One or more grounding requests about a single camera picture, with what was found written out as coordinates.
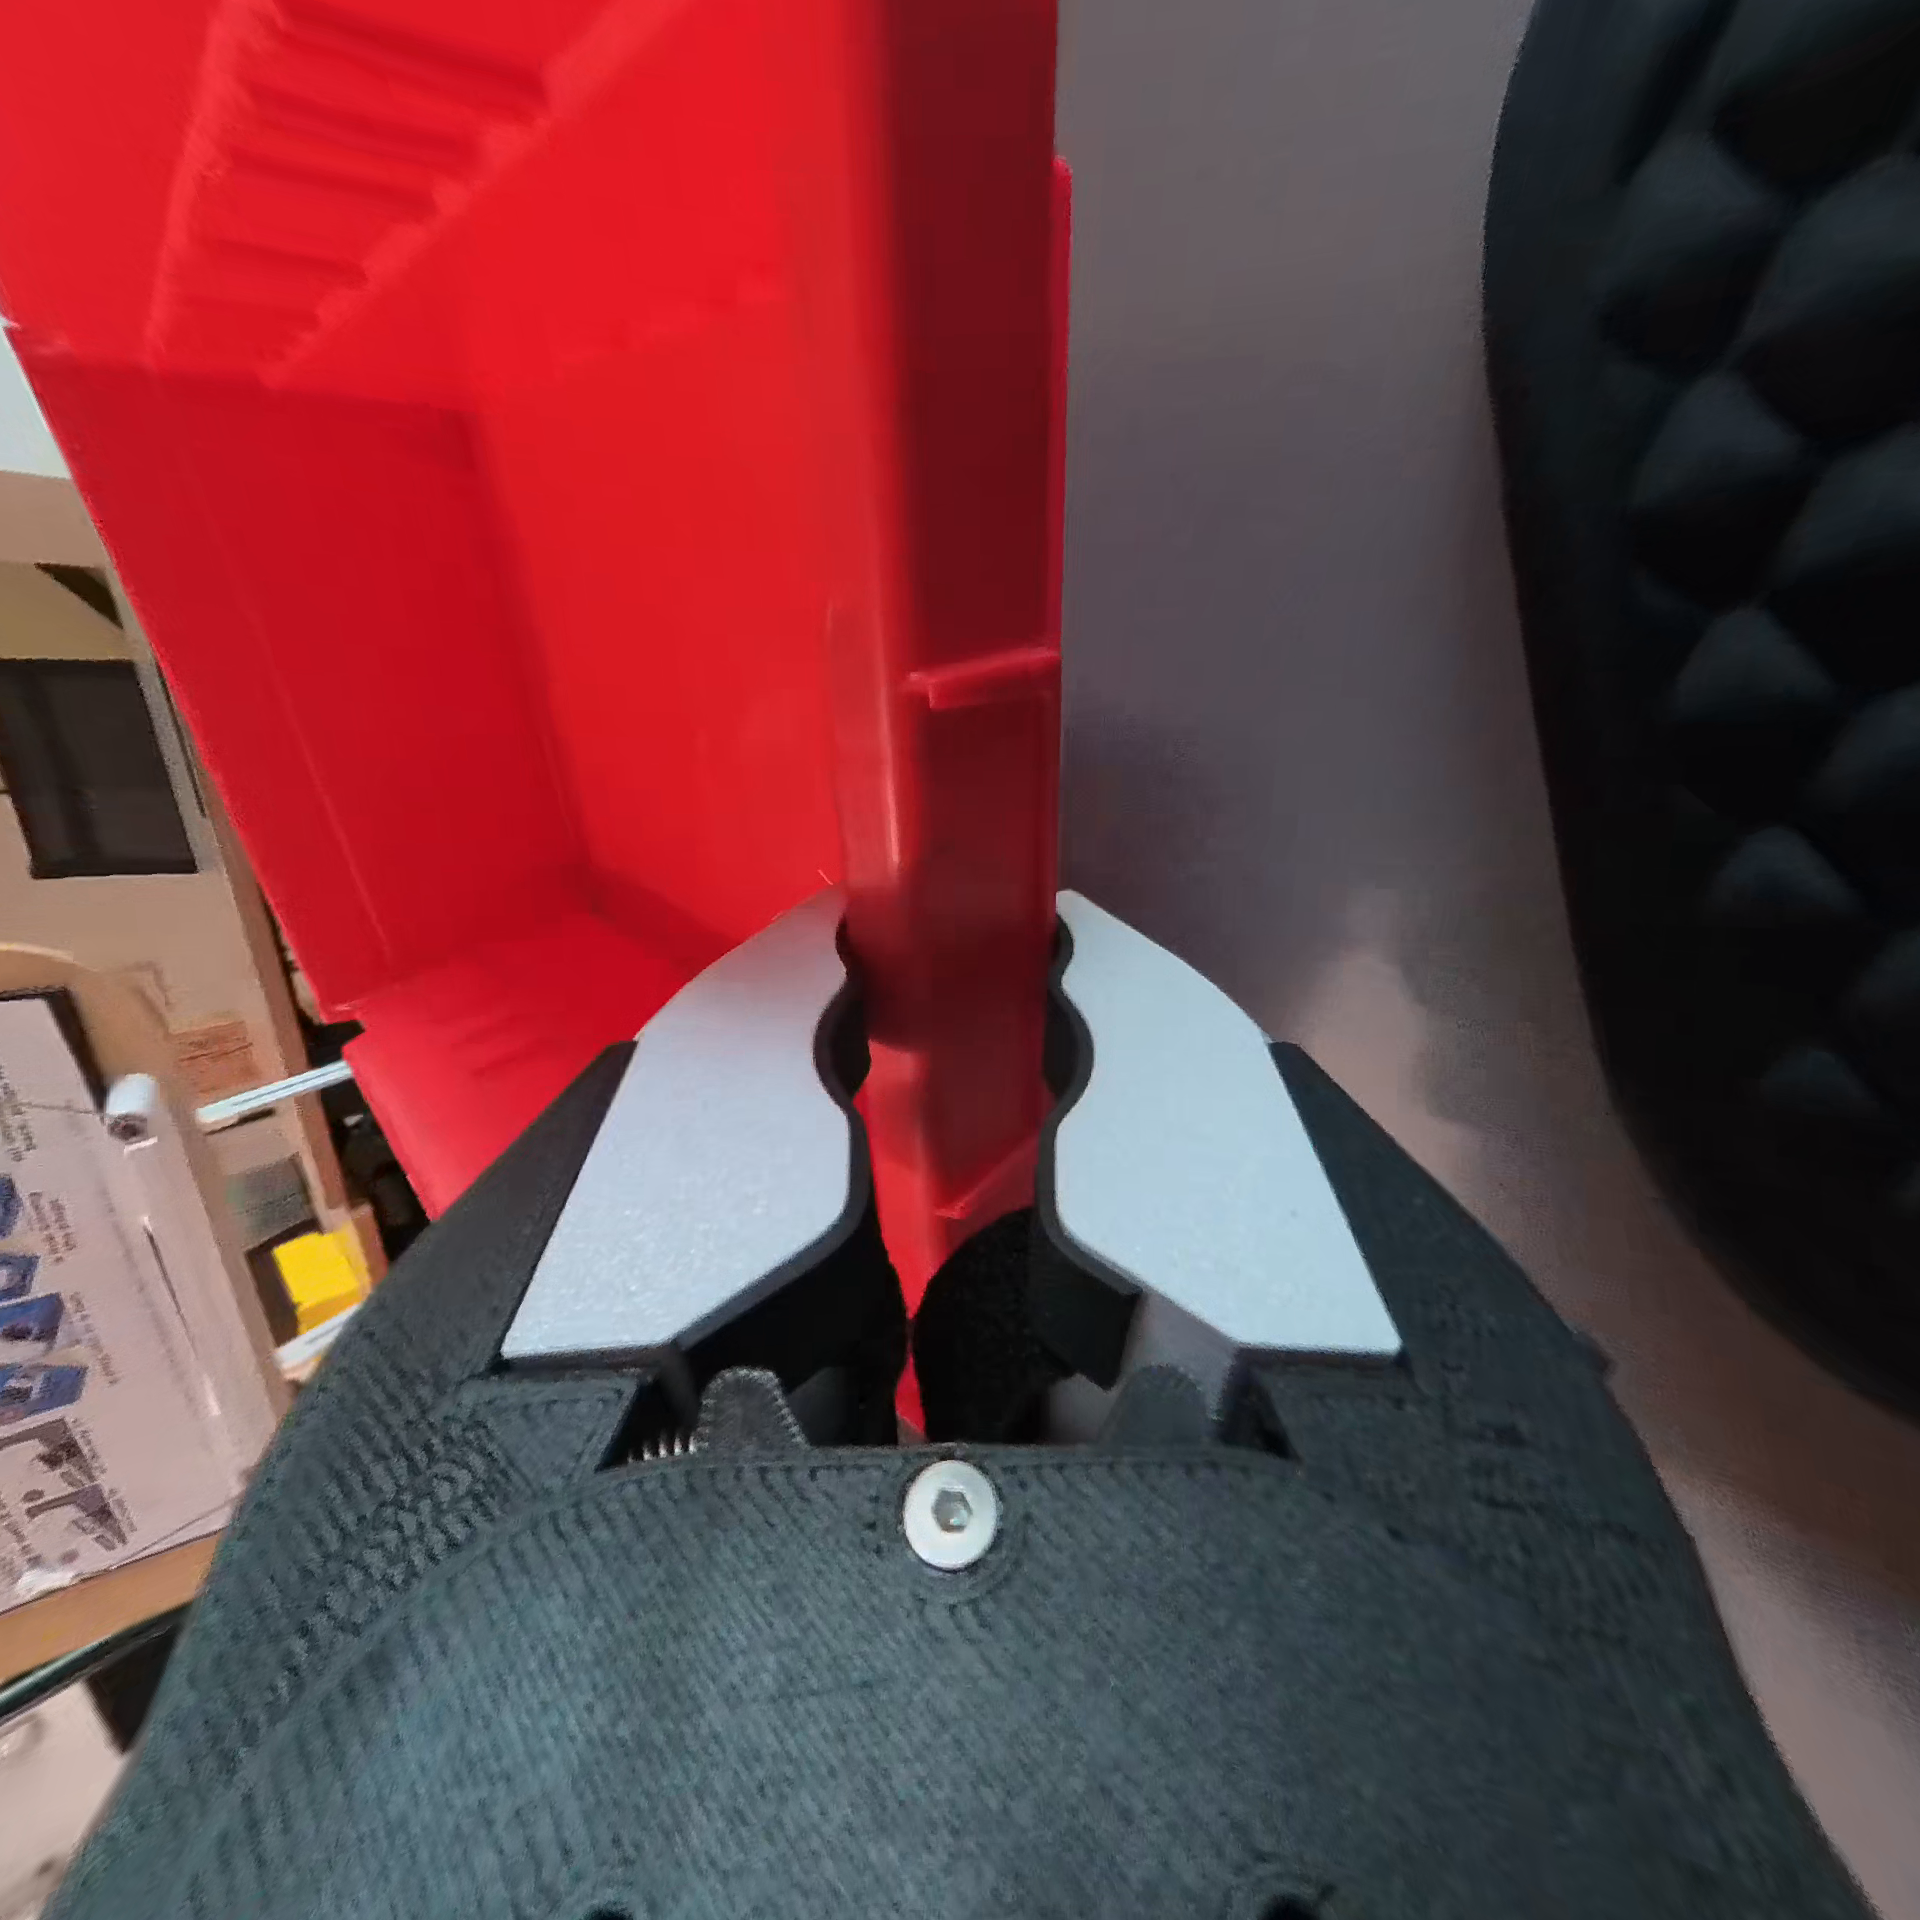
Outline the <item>printed instruction sheet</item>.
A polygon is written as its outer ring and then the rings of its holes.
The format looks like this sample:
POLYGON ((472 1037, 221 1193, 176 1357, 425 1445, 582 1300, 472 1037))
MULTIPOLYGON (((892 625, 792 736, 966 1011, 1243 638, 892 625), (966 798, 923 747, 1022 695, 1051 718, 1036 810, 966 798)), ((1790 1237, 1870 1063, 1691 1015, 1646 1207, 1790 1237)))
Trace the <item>printed instruction sheet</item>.
POLYGON ((215 1536, 234 1480, 158 1318, 66 989, 0 1003, 0 1602, 215 1536))

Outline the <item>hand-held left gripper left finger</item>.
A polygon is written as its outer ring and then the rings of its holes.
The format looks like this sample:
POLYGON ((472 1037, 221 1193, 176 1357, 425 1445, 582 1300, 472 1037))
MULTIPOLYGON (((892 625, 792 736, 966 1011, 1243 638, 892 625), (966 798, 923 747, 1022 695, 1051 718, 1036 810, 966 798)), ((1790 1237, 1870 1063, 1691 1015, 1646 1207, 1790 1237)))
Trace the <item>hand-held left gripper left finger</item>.
POLYGON ((801 1312, 789 1373, 824 1364, 858 1290, 830 1268, 874 1224, 840 915, 836 885, 810 893, 635 1029, 501 1337, 507 1370, 717 1373, 782 1309, 801 1312))

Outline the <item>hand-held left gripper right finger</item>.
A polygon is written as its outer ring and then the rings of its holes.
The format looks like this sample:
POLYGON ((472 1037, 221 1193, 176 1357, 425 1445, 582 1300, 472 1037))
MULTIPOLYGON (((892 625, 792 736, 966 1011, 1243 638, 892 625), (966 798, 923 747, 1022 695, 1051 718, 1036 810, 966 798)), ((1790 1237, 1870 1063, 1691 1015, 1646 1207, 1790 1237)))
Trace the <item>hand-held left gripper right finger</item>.
POLYGON ((1224 989, 1060 892, 1051 1016, 1034 1333, 1071 1377, 1114 1393, 1175 1370, 1224 1406, 1254 1364, 1399 1360, 1274 1047, 1224 989))

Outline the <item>yellow plastic bin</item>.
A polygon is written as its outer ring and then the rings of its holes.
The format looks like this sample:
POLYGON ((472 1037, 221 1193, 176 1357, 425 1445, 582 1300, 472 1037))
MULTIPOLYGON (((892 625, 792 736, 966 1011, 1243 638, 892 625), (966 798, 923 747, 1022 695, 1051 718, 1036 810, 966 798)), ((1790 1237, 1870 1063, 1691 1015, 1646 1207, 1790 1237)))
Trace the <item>yellow plastic bin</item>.
POLYGON ((269 1259, 292 1315, 292 1337, 325 1326, 371 1290, 366 1256, 350 1224, 282 1237, 269 1246, 269 1259))

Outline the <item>black mesh cushion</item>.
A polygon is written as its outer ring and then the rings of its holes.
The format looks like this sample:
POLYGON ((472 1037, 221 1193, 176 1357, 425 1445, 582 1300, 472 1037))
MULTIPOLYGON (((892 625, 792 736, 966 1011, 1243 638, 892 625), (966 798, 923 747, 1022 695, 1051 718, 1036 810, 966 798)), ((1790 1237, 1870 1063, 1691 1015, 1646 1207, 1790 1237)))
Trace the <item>black mesh cushion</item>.
POLYGON ((1607 1086, 1727 1285, 1920 1397, 1920 9, 1546 0, 1484 218, 1607 1086))

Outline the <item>red plastic bin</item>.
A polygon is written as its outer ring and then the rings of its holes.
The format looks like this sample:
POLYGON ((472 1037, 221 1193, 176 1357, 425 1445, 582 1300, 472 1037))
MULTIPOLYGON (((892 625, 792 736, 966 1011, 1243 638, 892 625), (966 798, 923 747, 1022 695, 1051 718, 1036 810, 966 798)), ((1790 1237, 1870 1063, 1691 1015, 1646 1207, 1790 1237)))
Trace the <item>red plastic bin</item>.
POLYGON ((844 892, 905 1304, 1059 881, 1059 6, 5 6, 5 318, 425 1214, 844 892))

